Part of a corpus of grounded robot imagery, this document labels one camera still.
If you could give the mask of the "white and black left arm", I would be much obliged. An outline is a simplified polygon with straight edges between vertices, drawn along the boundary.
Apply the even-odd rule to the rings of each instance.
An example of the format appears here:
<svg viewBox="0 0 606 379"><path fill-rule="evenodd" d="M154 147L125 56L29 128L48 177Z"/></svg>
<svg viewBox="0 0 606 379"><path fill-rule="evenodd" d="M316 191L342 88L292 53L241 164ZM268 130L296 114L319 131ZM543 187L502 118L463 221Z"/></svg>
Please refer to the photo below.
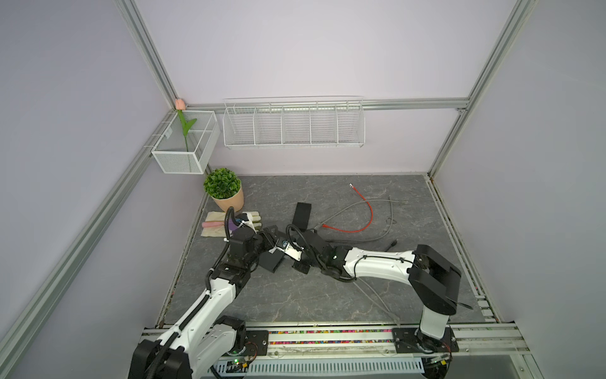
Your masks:
<svg viewBox="0 0 606 379"><path fill-rule="evenodd" d="M271 228L257 230L249 216L228 208L223 222L226 245L205 276L205 291L164 334L141 341L131 359L129 378L200 378L227 352L245 348L246 323L224 317L224 310L248 283L254 266L282 253L289 241Z"/></svg>

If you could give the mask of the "black ribbed network switch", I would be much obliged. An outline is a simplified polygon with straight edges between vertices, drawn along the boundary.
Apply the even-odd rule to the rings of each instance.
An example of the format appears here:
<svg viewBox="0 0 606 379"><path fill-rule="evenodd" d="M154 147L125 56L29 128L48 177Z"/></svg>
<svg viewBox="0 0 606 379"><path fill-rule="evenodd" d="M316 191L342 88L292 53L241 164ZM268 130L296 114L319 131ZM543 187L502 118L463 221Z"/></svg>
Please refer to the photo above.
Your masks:
<svg viewBox="0 0 606 379"><path fill-rule="evenodd" d="M312 205L305 202L298 202L294 211L292 224L300 231L305 232L309 227Z"/></svg>

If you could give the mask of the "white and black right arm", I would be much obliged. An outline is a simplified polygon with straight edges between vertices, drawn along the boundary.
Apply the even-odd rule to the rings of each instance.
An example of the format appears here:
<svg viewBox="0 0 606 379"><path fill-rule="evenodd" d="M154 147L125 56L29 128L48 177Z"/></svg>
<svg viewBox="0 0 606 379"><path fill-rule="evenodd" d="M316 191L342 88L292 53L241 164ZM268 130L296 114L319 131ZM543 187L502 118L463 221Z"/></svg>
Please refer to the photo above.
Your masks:
<svg viewBox="0 0 606 379"><path fill-rule="evenodd" d="M307 273L315 267L342 283L356 283L365 277L410 285L423 303L421 320L410 344L422 353L445 348L451 316L457 313L462 273L431 246L419 245L405 252L368 251L353 246L333 246L315 232L287 227L276 249L294 259L294 267Z"/></svg>

